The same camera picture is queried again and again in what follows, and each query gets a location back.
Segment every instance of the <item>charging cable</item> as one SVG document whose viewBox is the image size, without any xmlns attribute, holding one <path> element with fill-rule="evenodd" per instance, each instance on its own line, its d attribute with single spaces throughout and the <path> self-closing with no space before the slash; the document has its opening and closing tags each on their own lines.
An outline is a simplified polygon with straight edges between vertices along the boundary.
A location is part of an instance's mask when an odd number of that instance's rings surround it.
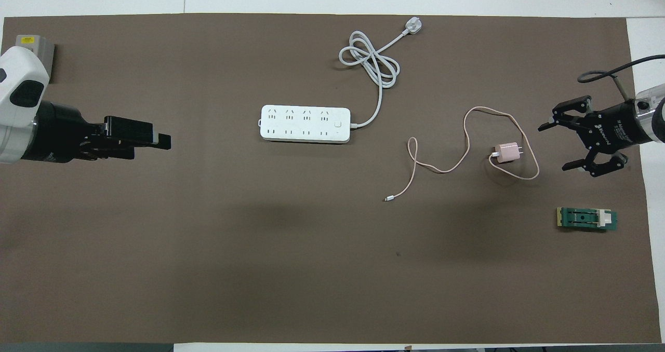
<svg viewBox="0 0 665 352">
<path fill-rule="evenodd" d="M 395 84 L 397 80 L 397 75 L 400 73 L 400 64 L 392 59 L 392 57 L 383 56 L 381 52 L 387 50 L 391 45 L 397 43 L 397 40 L 402 39 L 402 37 L 408 34 L 415 34 L 420 31 L 422 28 L 422 22 L 419 18 L 411 18 L 406 22 L 404 26 L 405 29 L 402 31 L 397 38 L 391 40 L 387 45 L 376 50 L 373 46 L 370 39 L 363 33 L 363 31 L 354 31 L 349 37 L 349 45 L 342 48 L 339 51 L 339 61 L 340 63 L 347 66 L 362 65 L 365 68 L 367 74 L 372 78 L 373 82 L 378 86 L 378 101 L 376 102 L 376 110 L 374 114 L 365 122 L 360 124 L 351 123 L 351 129 L 358 129 L 360 127 L 368 125 L 372 122 L 378 111 L 381 109 L 381 101 L 383 99 L 383 89 L 390 89 Z M 344 60 L 344 52 L 349 52 L 355 61 L 346 61 Z M 383 73 L 379 70 L 379 64 L 385 66 L 388 70 L 387 73 Z"/>
<path fill-rule="evenodd" d="M 531 157 L 534 159 L 534 163 L 536 165 L 536 174 L 533 177 L 521 177 L 521 176 L 518 176 L 517 174 L 513 174 L 513 173 L 509 172 L 508 170 L 505 170 L 501 167 L 498 167 L 492 161 L 492 158 L 497 158 L 500 163 L 506 163 L 506 162 L 509 162 L 509 161 L 512 161 L 512 160 L 517 160 L 518 158 L 520 158 L 521 153 L 518 151 L 518 149 L 520 147 L 517 147 L 517 143 L 508 143 L 508 144 L 501 144 L 499 146 L 496 146 L 496 148 L 495 148 L 496 151 L 492 152 L 489 155 L 489 157 L 487 158 L 487 161 L 489 161 L 489 164 L 492 165 L 492 167 L 497 168 L 497 169 L 501 170 L 502 172 L 504 172 L 504 173 L 506 173 L 510 176 L 515 177 L 516 179 L 532 180 L 532 179 L 535 179 L 536 177 L 538 177 L 538 175 L 540 174 L 540 167 L 538 165 L 538 160 L 536 160 L 536 155 L 534 154 L 534 150 L 531 148 L 531 144 L 529 143 L 529 139 L 528 139 L 527 135 L 525 134 L 524 130 L 522 130 L 522 127 L 520 127 L 520 125 L 517 123 L 517 120 L 515 120 L 515 117 L 513 117 L 512 115 L 509 115 L 508 113 L 500 112 L 500 111 L 497 111 L 496 109 L 488 108 L 486 106 L 475 106 L 475 107 L 473 107 L 473 108 L 471 108 L 470 110 L 467 111 L 466 115 L 464 115 L 464 120 L 462 121 L 462 127 L 464 129 L 464 138 L 466 139 L 466 151 L 464 151 L 464 155 L 461 156 L 459 161 L 455 165 L 453 165 L 452 168 L 447 169 L 447 170 L 441 170 L 441 169 L 435 167 L 434 165 L 421 163 L 420 161 L 418 161 L 418 139 L 416 139 L 415 137 L 410 137 L 409 140 L 406 142 L 406 148 L 409 151 L 409 156 L 411 156 L 411 160 L 414 161 L 413 171 L 411 172 L 411 179 L 409 179 L 408 184 L 406 184 L 406 187 L 404 187 L 404 189 L 402 191 L 400 191 L 397 194 L 387 196 L 383 201 L 394 200 L 394 198 L 396 198 L 397 196 L 402 195 L 403 193 L 405 193 L 407 191 L 407 189 L 409 188 L 409 186 L 411 186 L 411 183 L 414 180 L 414 175 L 416 174 L 416 166 L 417 165 L 420 165 L 421 167 L 429 168 L 433 172 L 439 173 L 439 174 L 450 173 L 453 170 L 455 170 L 459 166 L 459 164 L 464 160 L 464 158 L 466 158 L 466 155 L 469 153 L 469 150 L 471 148 L 471 140 L 469 138 L 469 132 L 466 130 L 466 118 L 468 118 L 469 114 L 472 113 L 473 111 L 487 113 L 489 115 L 505 116 L 505 117 L 510 118 L 510 120 L 513 121 L 513 124 L 515 124 L 517 129 L 522 134 L 522 137 L 524 138 L 524 142 L 527 144 L 527 147 L 529 148 L 529 152 L 531 153 Z M 413 152 L 411 151 L 411 141 L 413 141 L 413 143 L 414 143 Z"/>
</svg>

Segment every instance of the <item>power strip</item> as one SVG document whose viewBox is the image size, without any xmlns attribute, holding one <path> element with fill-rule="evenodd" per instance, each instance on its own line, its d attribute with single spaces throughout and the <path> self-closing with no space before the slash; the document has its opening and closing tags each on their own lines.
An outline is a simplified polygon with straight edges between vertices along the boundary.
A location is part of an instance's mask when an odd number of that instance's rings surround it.
<svg viewBox="0 0 665 352">
<path fill-rule="evenodd" d="M 346 143 L 351 111 L 332 106 L 264 105 L 259 120 L 267 141 Z"/>
</svg>

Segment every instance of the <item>green circuit board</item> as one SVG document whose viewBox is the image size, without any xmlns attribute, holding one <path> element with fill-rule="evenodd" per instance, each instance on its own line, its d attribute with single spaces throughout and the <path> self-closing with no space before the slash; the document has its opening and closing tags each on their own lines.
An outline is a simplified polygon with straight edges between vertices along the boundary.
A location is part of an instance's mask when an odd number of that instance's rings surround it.
<svg viewBox="0 0 665 352">
<path fill-rule="evenodd" d="M 556 223 L 561 227 L 615 231 L 617 213 L 608 209 L 557 208 Z"/>
</svg>

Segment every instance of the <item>cable connector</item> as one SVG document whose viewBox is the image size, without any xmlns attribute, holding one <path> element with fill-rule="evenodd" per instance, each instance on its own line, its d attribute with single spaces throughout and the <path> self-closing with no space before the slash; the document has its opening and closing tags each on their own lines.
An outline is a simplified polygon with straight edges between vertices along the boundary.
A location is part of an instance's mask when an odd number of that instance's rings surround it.
<svg viewBox="0 0 665 352">
<path fill-rule="evenodd" d="M 422 21 L 420 21 L 420 18 L 412 17 L 409 19 L 409 21 L 406 21 L 406 25 L 404 27 L 409 31 L 409 33 L 415 34 L 422 29 Z"/>
<path fill-rule="evenodd" d="M 508 163 L 520 158 L 522 147 L 518 146 L 516 142 L 499 144 L 494 147 L 492 157 L 497 158 L 499 163 Z"/>
</svg>

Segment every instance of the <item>black cable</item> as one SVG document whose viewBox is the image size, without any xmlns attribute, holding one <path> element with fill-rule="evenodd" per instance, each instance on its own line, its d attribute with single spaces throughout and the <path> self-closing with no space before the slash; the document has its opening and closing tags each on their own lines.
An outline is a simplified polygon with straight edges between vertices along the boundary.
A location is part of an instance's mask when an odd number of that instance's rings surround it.
<svg viewBox="0 0 665 352">
<path fill-rule="evenodd" d="M 606 71 L 606 72 L 590 71 L 590 72 L 586 72 L 586 73 L 580 75 L 579 77 L 577 77 L 577 82 L 580 82 L 580 83 L 594 82 L 594 80 L 599 80 L 601 78 L 610 77 L 611 75 L 617 73 L 618 71 L 625 70 L 627 68 L 630 68 L 631 66 L 638 65 L 640 63 L 644 63 L 645 61 L 651 61 L 651 60 L 657 60 L 657 59 L 665 59 L 665 55 L 653 55 L 653 56 L 642 57 L 641 59 L 637 59 L 635 61 L 630 61 L 630 63 L 624 64 L 624 65 L 622 65 L 618 68 L 614 68 L 611 71 Z M 591 77 L 591 78 L 584 78 L 587 75 L 591 75 L 591 74 L 597 74 L 597 75 L 595 77 Z"/>
<path fill-rule="evenodd" d="M 592 74 L 604 75 L 606 73 L 608 73 L 608 72 L 606 72 L 606 71 L 588 71 L 586 73 L 582 73 L 579 77 L 577 77 L 577 81 L 579 82 L 580 78 L 586 77 L 587 75 L 592 75 Z M 621 80 L 619 79 L 619 77 L 617 75 L 608 74 L 608 75 L 605 75 L 605 77 L 612 77 L 612 80 L 615 82 L 615 85 L 617 85 L 617 89 L 618 89 L 619 93 L 621 94 L 621 96 L 624 98 L 625 101 L 627 101 L 627 99 L 630 99 L 630 96 L 628 96 L 628 93 L 624 89 L 623 84 L 621 83 Z"/>
</svg>

